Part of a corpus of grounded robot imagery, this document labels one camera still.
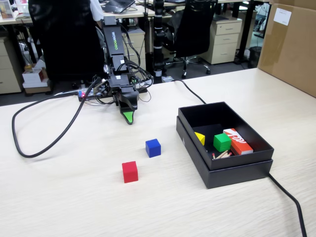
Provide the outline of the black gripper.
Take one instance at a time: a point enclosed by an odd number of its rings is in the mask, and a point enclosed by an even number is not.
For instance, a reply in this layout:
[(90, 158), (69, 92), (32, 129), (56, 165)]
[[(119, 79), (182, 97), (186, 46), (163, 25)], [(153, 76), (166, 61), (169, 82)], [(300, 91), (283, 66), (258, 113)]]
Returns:
[(120, 114), (128, 124), (134, 122), (134, 112), (138, 109), (139, 92), (130, 83), (128, 75), (110, 76), (109, 94), (118, 99)]

